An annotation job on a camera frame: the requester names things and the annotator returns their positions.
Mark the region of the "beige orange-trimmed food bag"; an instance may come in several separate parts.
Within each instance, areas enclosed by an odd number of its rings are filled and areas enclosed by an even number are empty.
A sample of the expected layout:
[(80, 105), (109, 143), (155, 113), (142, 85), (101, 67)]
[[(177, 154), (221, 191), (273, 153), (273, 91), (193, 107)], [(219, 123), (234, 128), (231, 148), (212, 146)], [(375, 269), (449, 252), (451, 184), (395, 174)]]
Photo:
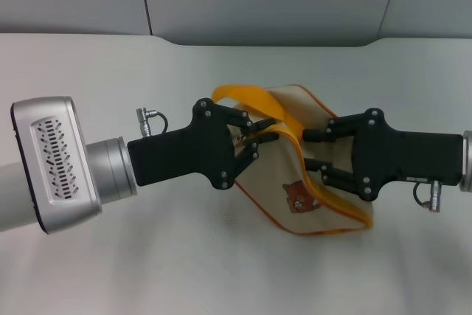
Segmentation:
[(373, 206), (358, 196), (325, 186), (319, 172), (307, 171), (305, 159), (331, 163), (351, 172), (352, 139), (305, 143), (304, 129), (323, 129), (335, 118), (318, 97), (301, 85), (264, 89), (232, 84), (214, 89), (212, 100), (233, 100), (254, 121), (274, 118), (268, 128), (279, 138), (259, 146), (258, 158), (236, 185), (278, 227), (295, 235), (341, 234), (373, 226)]

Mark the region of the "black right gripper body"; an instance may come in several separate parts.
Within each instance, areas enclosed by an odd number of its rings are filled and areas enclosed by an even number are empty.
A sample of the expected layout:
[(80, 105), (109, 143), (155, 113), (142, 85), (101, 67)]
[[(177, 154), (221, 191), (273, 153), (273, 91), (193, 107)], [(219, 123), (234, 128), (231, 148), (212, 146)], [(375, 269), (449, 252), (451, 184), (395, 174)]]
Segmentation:
[(459, 134), (398, 131), (382, 110), (352, 117), (352, 167), (355, 193), (374, 201), (392, 181), (456, 186), (462, 178), (463, 138)]

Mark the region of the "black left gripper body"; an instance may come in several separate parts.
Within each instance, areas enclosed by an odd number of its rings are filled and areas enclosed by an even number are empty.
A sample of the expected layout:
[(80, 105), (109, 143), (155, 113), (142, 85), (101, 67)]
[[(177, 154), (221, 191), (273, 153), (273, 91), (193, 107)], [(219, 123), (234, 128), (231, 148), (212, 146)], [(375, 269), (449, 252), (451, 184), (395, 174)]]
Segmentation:
[(200, 173), (215, 189), (232, 187), (236, 158), (230, 125), (240, 125), (240, 110), (204, 98), (192, 107), (188, 126), (130, 141), (127, 148), (137, 185)]

